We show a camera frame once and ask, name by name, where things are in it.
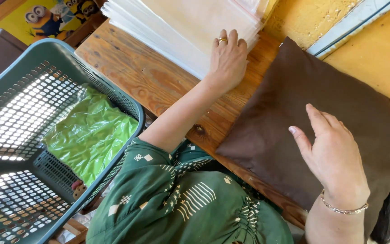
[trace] woman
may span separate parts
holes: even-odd
[[[285,221],[256,191],[196,145],[182,142],[245,74],[246,42],[235,30],[228,39],[225,30],[220,36],[208,75],[127,147],[115,186],[91,223],[88,243],[293,243]],[[370,191],[358,146],[334,116],[309,104],[306,111],[314,145],[301,129],[291,126],[290,132],[329,204],[315,199],[306,240],[362,244]],[[342,214],[333,208],[359,211]]]

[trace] gold bracelet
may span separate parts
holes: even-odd
[[[332,210],[333,212],[337,212],[337,213],[341,213],[341,214],[345,214],[345,215],[349,215],[349,214],[358,214],[360,212],[362,212],[363,210],[367,209],[368,208],[368,203],[365,203],[365,205],[363,205],[362,207],[358,208],[358,209],[355,209],[355,210],[341,210],[339,208],[334,208],[332,207],[332,205],[330,205],[329,203],[327,203],[325,201],[325,198],[324,198],[324,193],[325,193],[325,190],[323,189],[322,191],[322,195],[321,195],[321,198],[322,198],[322,201],[323,203],[325,203],[326,207],[328,207],[330,210]]]

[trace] brown pillow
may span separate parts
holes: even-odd
[[[323,187],[288,131],[296,125],[314,142],[307,103],[335,115],[355,137],[371,189],[368,238],[390,191],[390,99],[302,51],[290,38],[216,153],[309,210]]]

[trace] sleeve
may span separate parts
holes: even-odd
[[[124,235],[131,225],[139,224],[135,222],[140,221],[137,217],[140,211],[143,211],[143,224],[164,215],[163,211],[158,210],[168,200],[176,180],[174,167],[170,163],[171,155],[135,138],[127,147],[124,157],[114,187],[91,222],[87,235],[87,240],[91,242],[94,242],[92,238],[95,236],[94,240],[111,238],[114,232]]]

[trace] plastic laundry basket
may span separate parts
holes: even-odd
[[[113,161],[74,201],[71,185],[78,178],[40,141],[69,112],[85,82],[139,124]],[[66,43],[48,38],[30,46],[0,75],[0,244],[46,243],[117,174],[124,150],[142,131],[144,118],[139,103],[86,66]]]

